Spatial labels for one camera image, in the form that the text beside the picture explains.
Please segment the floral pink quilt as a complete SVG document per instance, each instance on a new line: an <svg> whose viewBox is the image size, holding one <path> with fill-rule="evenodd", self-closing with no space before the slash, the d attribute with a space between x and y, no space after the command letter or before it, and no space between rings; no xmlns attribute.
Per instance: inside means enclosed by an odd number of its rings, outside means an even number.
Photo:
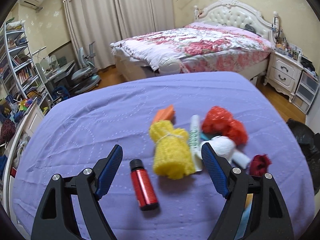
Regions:
<svg viewBox="0 0 320 240"><path fill-rule="evenodd" d="M110 47L113 55L153 72L165 61L177 61L182 73L241 72L273 50L270 41L250 31L200 22L127 38Z"/></svg>

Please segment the grey study desk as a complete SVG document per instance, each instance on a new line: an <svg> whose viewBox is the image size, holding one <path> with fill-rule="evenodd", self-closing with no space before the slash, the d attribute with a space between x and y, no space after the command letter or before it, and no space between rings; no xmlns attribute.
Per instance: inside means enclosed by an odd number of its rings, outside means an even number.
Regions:
<svg viewBox="0 0 320 240"><path fill-rule="evenodd" d="M43 58L40 62L35 63L41 81L50 92L59 86L61 82L63 86L68 87L68 81L63 80L72 72L74 66L74 60L60 63L55 55Z"/></svg>

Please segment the white tissue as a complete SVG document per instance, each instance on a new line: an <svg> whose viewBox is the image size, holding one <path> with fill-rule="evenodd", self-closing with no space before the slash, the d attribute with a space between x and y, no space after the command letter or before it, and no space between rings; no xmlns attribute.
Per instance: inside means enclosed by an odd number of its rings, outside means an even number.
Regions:
<svg viewBox="0 0 320 240"><path fill-rule="evenodd" d="M201 142L200 147L202 147L205 143L209 143L211 148L215 151L215 153L218 156L224 157L228 160L229 163L232 162L232 157L236 148L236 144L233 140L229 139L229 137L213 137L211 140Z"/></svg>

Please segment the white nightstand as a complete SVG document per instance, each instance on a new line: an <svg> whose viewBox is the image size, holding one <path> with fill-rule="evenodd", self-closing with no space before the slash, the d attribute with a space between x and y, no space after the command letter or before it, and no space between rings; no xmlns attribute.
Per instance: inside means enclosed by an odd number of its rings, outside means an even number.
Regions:
<svg viewBox="0 0 320 240"><path fill-rule="evenodd" d="M274 50L270 53L263 85L269 83L278 93L288 96L291 103L303 69L298 61Z"/></svg>

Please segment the grey desk chair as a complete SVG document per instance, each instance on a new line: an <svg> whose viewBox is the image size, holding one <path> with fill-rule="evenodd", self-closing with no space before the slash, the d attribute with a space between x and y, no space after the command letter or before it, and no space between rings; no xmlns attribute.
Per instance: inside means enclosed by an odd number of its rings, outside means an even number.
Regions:
<svg viewBox="0 0 320 240"><path fill-rule="evenodd" d="M73 95L88 92L99 86L101 81L98 69L95 66L94 43L89 44L89 54L85 55L84 48L78 50L78 62L80 69L73 73L71 81L74 87L71 89Z"/></svg>

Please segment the purple bed sheet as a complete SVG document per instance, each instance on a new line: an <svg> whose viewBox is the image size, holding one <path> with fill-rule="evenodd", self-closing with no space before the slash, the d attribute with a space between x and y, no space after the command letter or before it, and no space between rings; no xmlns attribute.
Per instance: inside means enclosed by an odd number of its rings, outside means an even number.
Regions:
<svg viewBox="0 0 320 240"><path fill-rule="evenodd" d="M160 109L173 105L175 126L189 129L193 115L214 106L242 122L248 157L266 154L290 214L295 237L315 215L314 189L304 154L285 121L247 79L234 72L160 76L94 90L54 106L22 153L12 206L26 232L54 174L71 177L93 167L114 145L123 160L101 209L118 239L207 239L225 204L207 171L180 180L152 170L154 143L149 127ZM140 159L159 207L142 211L131 181L130 161Z"/></svg>

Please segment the orange folded paper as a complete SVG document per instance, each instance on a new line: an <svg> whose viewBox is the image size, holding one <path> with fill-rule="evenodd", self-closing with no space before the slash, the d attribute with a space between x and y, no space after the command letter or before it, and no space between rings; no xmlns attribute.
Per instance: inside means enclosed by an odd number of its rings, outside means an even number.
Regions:
<svg viewBox="0 0 320 240"><path fill-rule="evenodd" d="M174 116L175 116L174 106L169 105L168 107L157 111L155 117L152 120L152 123L156 123L162 120L172 121Z"/></svg>

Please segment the dark red yarn bundle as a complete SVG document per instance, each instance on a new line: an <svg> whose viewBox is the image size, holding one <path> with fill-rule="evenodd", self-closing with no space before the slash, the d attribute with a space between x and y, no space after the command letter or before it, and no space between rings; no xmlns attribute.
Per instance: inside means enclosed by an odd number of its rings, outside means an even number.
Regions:
<svg viewBox="0 0 320 240"><path fill-rule="evenodd" d="M268 167L272 164L266 154L255 155L250 163L249 174L256 177L262 177L268 172Z"/></svg>

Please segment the yellow mesh sponge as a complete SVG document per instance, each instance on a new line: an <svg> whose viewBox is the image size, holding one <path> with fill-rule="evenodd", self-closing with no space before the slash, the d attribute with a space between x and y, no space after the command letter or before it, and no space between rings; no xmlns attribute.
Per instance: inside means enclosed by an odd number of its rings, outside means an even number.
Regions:
<svg viewBox="0 0 320 240"><path fill-rule="evenodd" d="M149 135L155 143L155 174L178 180L196 172L189 148L189 133L185 129L175 128L169 120L161 120L150 126Z"/></svg>

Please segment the white bookshelf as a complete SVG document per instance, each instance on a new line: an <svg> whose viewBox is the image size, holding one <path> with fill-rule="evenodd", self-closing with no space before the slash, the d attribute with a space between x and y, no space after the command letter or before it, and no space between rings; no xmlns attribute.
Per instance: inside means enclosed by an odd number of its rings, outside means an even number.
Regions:
<svg viewBox="0 0 320 240"><path fill-rule="evenodd" d="M1 27L1 85L14 101L34 100L47 114L52 96L34 62L24 23L8 21Z"/></svg>

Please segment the white green tube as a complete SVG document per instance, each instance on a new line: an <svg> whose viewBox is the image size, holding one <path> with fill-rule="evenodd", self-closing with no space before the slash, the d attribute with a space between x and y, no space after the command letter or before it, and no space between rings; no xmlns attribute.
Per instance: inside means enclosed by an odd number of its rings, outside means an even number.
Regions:
<svg viewBox="0 0 320 240"><path fill-rule="evenodd" d="M200 144L200 117L193 115L190 120L189 149L195 172L200 172L203 169Z"/></svg>

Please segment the black trash bag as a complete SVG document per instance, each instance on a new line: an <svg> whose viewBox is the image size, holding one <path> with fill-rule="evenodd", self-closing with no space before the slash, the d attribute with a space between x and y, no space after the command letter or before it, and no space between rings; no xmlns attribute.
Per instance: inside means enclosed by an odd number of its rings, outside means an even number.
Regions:
<svg viewBox="0 0 320 240"><path fill-rule="evenodd" d="M306 124L289 119L286 124L298 142L311 173L315 194L319 192L319 133L314 133Z"/></svg>

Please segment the red mesh ball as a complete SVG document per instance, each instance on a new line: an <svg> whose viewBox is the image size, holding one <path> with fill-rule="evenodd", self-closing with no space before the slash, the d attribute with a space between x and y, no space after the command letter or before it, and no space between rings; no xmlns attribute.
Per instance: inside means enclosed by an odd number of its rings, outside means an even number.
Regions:
<svg viewBox="0 0 320 240"><path fill-rule="evenodd" d="M229 137L237 146L248 142L244 124L236 120L230 111L220 106L214 106L208 111L202 124L202 131Z"/></svg>

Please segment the red bottle black cap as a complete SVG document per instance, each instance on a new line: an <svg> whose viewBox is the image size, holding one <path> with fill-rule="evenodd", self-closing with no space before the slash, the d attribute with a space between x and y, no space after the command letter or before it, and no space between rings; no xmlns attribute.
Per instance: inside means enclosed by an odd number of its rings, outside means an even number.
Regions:
<svg viewBox="0 0 320 240"><path fill-rule="evenodd" d="M159 207L148 172L140 159L130 161L131 181L139 207L142 211L151 211Z"/></svg>

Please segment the clear plastic drawer unit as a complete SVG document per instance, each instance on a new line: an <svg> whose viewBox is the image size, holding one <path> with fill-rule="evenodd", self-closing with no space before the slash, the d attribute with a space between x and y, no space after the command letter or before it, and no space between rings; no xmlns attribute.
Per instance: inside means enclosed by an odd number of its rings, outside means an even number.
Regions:
<svg viewBox="0 0 320 240"><path fill-rule="evenodd" d="M292 103L305 115L310 110L319 90L319 78L315 72L303 70Z"/></svg>

